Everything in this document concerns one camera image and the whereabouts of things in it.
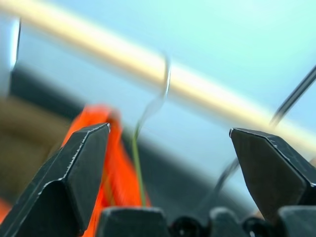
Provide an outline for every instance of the brown object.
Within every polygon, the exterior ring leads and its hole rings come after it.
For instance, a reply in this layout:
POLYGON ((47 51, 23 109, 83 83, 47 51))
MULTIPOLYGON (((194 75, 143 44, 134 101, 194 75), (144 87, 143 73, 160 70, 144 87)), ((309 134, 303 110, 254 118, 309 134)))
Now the brown object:
POLYGON ((254 217, 264 219, 264 217, 263 217, 263 215, 261 214, 260 211, 257 211, 257 212, 254 214, 254 217))
POLYGON ((52 152, 70 121, 16 98, 0 100, 0 193, 16 200, 52 152))
POLYGON ((312 166, 316 167, 316 158, 311 159, 310 163, 312 166))

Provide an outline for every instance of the green wire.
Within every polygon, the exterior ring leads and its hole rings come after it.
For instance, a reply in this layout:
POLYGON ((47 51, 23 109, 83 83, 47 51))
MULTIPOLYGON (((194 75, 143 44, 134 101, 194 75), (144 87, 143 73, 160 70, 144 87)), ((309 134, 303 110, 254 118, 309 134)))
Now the green wire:
POLYGON ((145 195, 142 170, 141 170, 139 152, 138 152, 138 146, 137 146, 137 137, 139 134, 139 130, 140 130, 140 123, 137 123, 135 132, 132 137, 132 153, 133 153, 134 165, 135 165, 136 175, 137 175, 138 184, 139 184, 142 206, 146 206, 146 195, 145 195))
POLYGON ((146 195, 145 195, 145 188, 142 178, 142 171, 141 171, 141 165, 140 165, 140 159, 139 159, 139 153, 138 153, 138 147, 137 147, 137 138, 141 129, 142 124, 144 121, 152 116, 154 113, 156 113, 159 109, 161 109, 162 105, 164 104, 164 101, 167 98, 168 92, 169 92, 169 86, 170 86, 170 63, 169 60, 166 59, 166 68, 165 68, 165 89, 162 92, 162 94, 154 99, 152 102, 150 102, 147 107, 145 108, 145 111, 140 118, 140 120, 136 124, 135 132, 132 137, 132 154, 133 154, 133 160, 136 170, 136 175, 139 183, 139 190, 140 190, 140 196, 142 201, 142 206, 146 206, 146 195))

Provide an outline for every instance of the black cable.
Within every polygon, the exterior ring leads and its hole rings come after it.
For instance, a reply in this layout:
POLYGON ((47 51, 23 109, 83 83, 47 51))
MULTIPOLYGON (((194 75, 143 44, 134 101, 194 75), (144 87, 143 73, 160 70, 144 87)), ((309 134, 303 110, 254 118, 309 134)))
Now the black cable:
POLYGON ((22 21, 21 21, 21 19, 20 19, 20 20, 19 20, 18 41, 17 41, 17 45, 16 45, 16 61, 18 60, 19 49, 20 49, 21 26, 22 26, 22 21))
MULTIPOLYGON (((292 91, 292 93, 286 98, 286 100, 280 105, 276 110, 274 116, 270 121, 272 127, 277 126, 280 121, 284 118, 287 112, 295 105, 295 103, 302 97, 302 95, 307 91, 307 89, 314 83, 316 80, 316 66, 307 74, 307 76, 297 85, 297 87, 292 91)), ((209 202, 212 206, 216 205, 218 196, 227 182, 228 178, 231 177, 239 168, 239 161, 236 157, 222 172, 220 175, 214 190, 207 195, 202 202, 195 208, 195 211, 200 210, 205 202, 209 202)))

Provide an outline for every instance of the dark gray surface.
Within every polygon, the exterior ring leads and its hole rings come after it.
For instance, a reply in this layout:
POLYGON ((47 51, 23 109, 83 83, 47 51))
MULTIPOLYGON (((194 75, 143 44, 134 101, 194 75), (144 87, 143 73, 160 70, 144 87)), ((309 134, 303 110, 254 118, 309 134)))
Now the dark gray surface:
MULTIPOLYGON (((73 101, 59 94, 54 88, 49 88, 41 82, 40 76, 20 64, 17 64, 12 72, 10 94, 70 119, 75 118, 83 109, 82 102, 73 101)), ((127 132, 124 133, 123 141, 130 154, 127 132)), ((169 221, 180 215, 190 215, 205 223, 212 204, 209 203, 197 213, 193 210, 214 187, 169 162, 168 160, 173 159, 141 140, 139 152, 144 182, 152 204, 163 208, 169 221)), ((247 214, 240 205, 224 195, 220 196, 217 205, 227 206, 240 218, 247 214)))

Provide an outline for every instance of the blurry background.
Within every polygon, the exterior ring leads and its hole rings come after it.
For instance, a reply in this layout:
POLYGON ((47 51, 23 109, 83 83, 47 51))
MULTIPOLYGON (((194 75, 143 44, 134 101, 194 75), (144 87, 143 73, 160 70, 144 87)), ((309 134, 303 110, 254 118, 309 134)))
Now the blurry background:
MULTIPOLYGON (((312 0, 51 2, 129 41, 153 51, 167 52, 174 62, 207 75, 271 111, 277 109, 316 64, 313 31, 316 2, 312 0)), ((13 39, 18 28, 13 20, 6 22, 8 26, 11 34, 7 35, 13 39)), ((15 55, 12 48, 7 52, 11 61, 15 55)), ((25 25, 21 28, 15 70, 17 83, 22 82, 21 77, 28 81, 25 83, 36 81, 41 88, 62 96, 62 104, 71 101, 70 108, 100 102, 116 107, 127 129, 134 127, 144 107, 159 93, 159 88, 136 84, 129 80, 131 75, 25 25)), ((34 100, 45 101, 43 95, 36 97, 31 92, 31 86, 20 84, 17 88, 20 93, 30 93, 34 100)), ((313 85, 287 115, 287 119, 313 132, 316 132, 315 92, 313 85)), ((170 97, 163 109, 146 122, 141 146, 150 158, 144 155, 142 159, 148 163, 154 162, 149 162, 151 158, 156 159, 181 170, 181 175, 176 176, 171 175, 176 171, 166 173, 166 168, 159 170, 154 165, 143 168, 149 176, 156 170, 159 178, 152 184, 152 193, 170 199, 164 203, 162 197, 159 199, 161 206, 174 207, 169 215, 190 211, 192 215, 206 215, 207 206, 203 213, 194 213, 194 207, 211 191, 235 157, 228 132, 236 126, 246 125, 223 120, 175 97, 170 97), (185 177, 194 182, 186 182, 185 177), (200 190, 194 190, 197 182, 201 184, 200 190), (168 186, 165 194, 159 183, 168 186)), ((240 171, 225 186, 223 198, 223 204, 240 209, 240 216, 256 208, 240 171)))

